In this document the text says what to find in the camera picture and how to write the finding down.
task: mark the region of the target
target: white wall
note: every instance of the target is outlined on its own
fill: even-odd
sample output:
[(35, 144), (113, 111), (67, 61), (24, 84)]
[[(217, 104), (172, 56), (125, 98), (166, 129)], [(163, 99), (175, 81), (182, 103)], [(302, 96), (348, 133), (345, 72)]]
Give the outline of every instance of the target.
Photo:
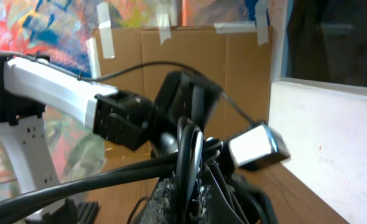
[(367, 223), (367, 88), (309, 83), (318, 87), (272, 84), (269, 125), (292, 155), (284, 165), (348, 222)]

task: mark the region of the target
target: glass pane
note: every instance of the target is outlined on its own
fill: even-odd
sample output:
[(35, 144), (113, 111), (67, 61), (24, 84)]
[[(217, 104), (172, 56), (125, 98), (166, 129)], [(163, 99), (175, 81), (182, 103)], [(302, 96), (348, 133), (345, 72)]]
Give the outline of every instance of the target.
[(287, 76), (367, 87), (367, 1), (294, 0)]

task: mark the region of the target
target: brown tabletop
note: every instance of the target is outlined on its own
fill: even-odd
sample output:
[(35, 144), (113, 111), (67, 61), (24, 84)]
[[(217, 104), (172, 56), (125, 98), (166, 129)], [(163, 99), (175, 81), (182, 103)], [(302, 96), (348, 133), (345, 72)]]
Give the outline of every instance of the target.
[[(146, 158), (108, 159), (104, 171), (144, 159)], [(268, 194), (279, 223), (347, 223), (280, 164), (253, 173), (244, 170), (238, 172)], [(152, 193), (156, 181), (156, 179), (143, 180), (90, 192), (88, 201), (96, 200), (101, 205), (96, 223), (126, 223), (136, 202), (142, 196)]]

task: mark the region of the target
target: masking tape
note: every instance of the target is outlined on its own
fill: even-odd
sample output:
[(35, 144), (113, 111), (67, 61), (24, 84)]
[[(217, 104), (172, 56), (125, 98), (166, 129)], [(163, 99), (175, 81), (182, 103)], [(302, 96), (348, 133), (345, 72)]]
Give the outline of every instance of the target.
[(96, 48), (95, 38), (89, 38), (85, 41), (85, 44), (90, 60), (91, 77), (99, 78), (101, 76), (101, 67), (99, 65), (98, 49)]
[(101, 35), (101, 44), (103, 58), (114, 58), (113, 36), (111, 35), (111, 21), (109, 6), (107, 2), (101, 2), (96, 6), (99, 20), (99, 30)]
[(216, 22), (214, 28), (217, 34), (230, 34), (242, 32), (257, 32), (254, 21), (249, 22)]
[(269, 42), (268, 21), (267, 21), (267, 1), (259, 0), (255, 5), (256, 24), (257, 24), (257, 40), (258, 45)]
[(156, 7), (157, 26), (159, 27), (160, 44), (165, 40), (171, 39), (170, 16), (167, 6), (160, 5)]

